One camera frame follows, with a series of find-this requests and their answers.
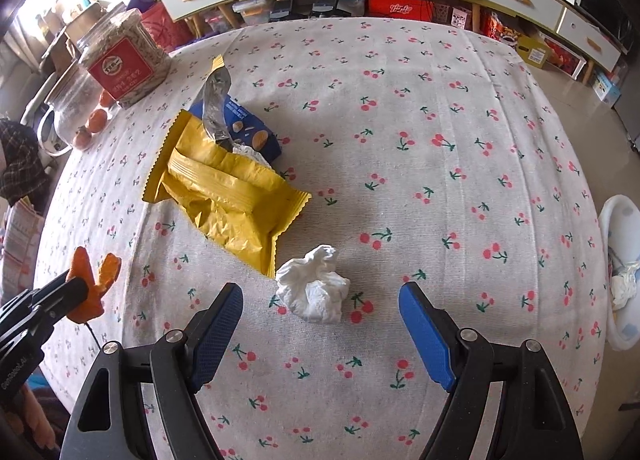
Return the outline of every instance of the metal screw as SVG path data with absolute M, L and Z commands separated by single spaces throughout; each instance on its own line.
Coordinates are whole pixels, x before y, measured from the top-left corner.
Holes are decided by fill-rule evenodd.
M 540 345 L 540 343 L 533 339 L 528 339 L 525 343 L 525 346 L 530 352 L 539 352 L 540 350 L 542 350 L 542 346 Z
M 164 338 L 170 343 L 177 343 L 180 339 L 182 339 L 182 331 L 171 330 L 170 332 L 167 332 Z
M 102 351 L 107 355 L 111 355 L 118 349 L 118 343 L 116 341 L 110 341 L 102 347 Z
M 462 337 L 463 341 L 473 342 L 478 339 L 478 334 L 471 328 L 465 328 L 462 332 L 460 332 L 460 337 Z

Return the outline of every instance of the blue gripper pad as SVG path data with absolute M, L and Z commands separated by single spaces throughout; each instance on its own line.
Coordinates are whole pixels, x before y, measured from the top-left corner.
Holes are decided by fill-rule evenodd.
M 400 287 L 398 293 L 400 315 L 431 380 L 441 384 L 450 393 L 456 382 L 456 376 L 451 367 L 449 347 L 428 315 L 428 308 L 412 292 L 412 284 L 417 287 L 414 282 L 405 283 Z
M 197 393 L 216 374 L 222 356 L 229 345 L 242 315 L 242 289 L 235 283 L 227 283 L 209 310 L 213 318 L 204 312 L 192 335 L 197 344 L 193 348 L 193 369 L 189 378 L 190 392 Z

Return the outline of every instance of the blue snack box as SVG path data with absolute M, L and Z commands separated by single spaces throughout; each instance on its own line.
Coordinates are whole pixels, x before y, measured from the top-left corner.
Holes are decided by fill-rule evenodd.
M 202 100 L 194 102 L 189 112 L 202 119 Z M 268 163 L 273 162 L 280 154 L 280 144 L 262 120 L 237 104 L 230 96 L 225 97 L 224 111 L 226 128 L 236 143 L 253 147 Z

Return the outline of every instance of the white plastic basin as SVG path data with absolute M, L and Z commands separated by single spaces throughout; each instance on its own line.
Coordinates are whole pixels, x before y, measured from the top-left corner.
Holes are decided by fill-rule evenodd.
M 612 249 L 623 262 L 640 259 L 640 211 L 626 196 L 611 197 L 604 204 L 600 216 L 600 232 L 604 249 Z M 613 259 L 614 269 L 620 263 Z M 640 339 L 640 293 L 630 299 L 624 308 L 613 312 L 611 290 L 607 315 L 607 341 L 614 350 L 628 350 Z

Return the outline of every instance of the yellow snack bag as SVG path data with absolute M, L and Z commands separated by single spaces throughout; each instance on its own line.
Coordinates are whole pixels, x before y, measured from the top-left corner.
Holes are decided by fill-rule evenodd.
M 152 204 L 169 198 L 209 239 L 273 278 L 276 240 L 311 194 L 250 158 L 229 153 L 209 138 L 199 119 L 182 110 L 142 196 Z

